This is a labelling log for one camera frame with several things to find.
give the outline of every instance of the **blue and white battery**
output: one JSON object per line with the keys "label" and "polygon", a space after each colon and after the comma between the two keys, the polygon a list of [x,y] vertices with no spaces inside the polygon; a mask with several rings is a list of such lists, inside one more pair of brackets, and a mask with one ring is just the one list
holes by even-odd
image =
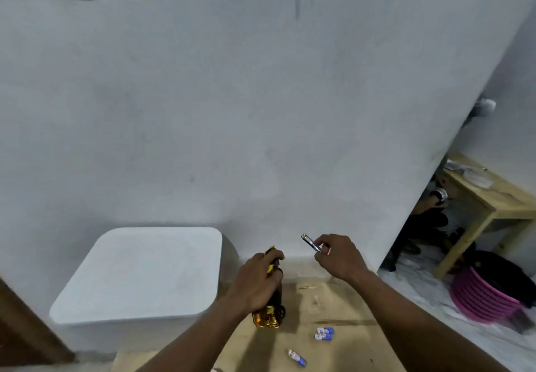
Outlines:
{"label": "blue and white battery", "polygon": [[315,334],[315,339],[321,340],[321,341],[331,341],[331,335],[330,334]]}
{"label": "blue and white battery", "polygon": [[290,356],[294,361],[296,361],[298,365],[302,368],[305,368],[305,366],[307,365],[307,361],[305,361],[305,359],[303,359],[300,355],[298,355],[291,349],[288,350],[288,356]]}
{"label": "blue and white battery", "polygon": [[316,332],[318,334],[335,334],[335,330],[332,327],[317,328]]}

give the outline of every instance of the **black pants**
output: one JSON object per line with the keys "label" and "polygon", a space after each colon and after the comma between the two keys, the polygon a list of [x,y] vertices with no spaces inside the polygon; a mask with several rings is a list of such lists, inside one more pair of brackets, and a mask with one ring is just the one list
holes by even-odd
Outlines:
{"label": "black pants", "polygon": [[436,228],[449,223],[442,213],[442,208],[431,208],[422,214],[410,215],[391,247],[393,264],[395,264],[409,239],[426,240]]}

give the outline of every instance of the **pink basket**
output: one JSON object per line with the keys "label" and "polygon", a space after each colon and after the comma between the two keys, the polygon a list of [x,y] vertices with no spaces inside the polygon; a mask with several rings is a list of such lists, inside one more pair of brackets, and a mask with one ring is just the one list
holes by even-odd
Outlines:
{"label": "pink basket", "polygon": [[455,276],[450,297],[463,314],[481,323],[500,321],[522,307],[518,300],[490,286],[472,267]]}

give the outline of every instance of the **person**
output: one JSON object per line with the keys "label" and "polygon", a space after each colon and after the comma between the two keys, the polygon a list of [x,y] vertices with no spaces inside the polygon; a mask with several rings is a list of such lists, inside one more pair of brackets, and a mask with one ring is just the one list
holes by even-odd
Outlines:
{"label": "person", "polygon": [[445,235],[438,228],[449,223],[448,218],[442,212],[444,205],[447,200],[455,199],[459,195],[458,188],[443,172],[445,163],[446,158],[442,160],[432,181],[413,207],[380,268],[394,272],[398,258],[403,251],[409,254],[420,254],[421,249],[412,242],[412,239],[426,240],[434,245],[443,242]]}
{"label": "person", "polygon": [[[322,235],[315,244],[321,267],[361,295],[407,372],[507,372],[482,349],[407,300],[367,269],[347,236]],[[227,294],[138,372],[209,372],[238,324],[265,306],[283,279],[268,265],[285,257],[279,250],[256,254],[239,270]]]}

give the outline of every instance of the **white lid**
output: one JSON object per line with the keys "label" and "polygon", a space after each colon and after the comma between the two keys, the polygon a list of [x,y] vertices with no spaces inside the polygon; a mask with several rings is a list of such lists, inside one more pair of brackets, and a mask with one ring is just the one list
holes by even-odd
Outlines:
{"label": "white lid", "polygon": [[216,299],[215,228],[116,228],[102,235],[50,309],[57,324],[193,316]]}

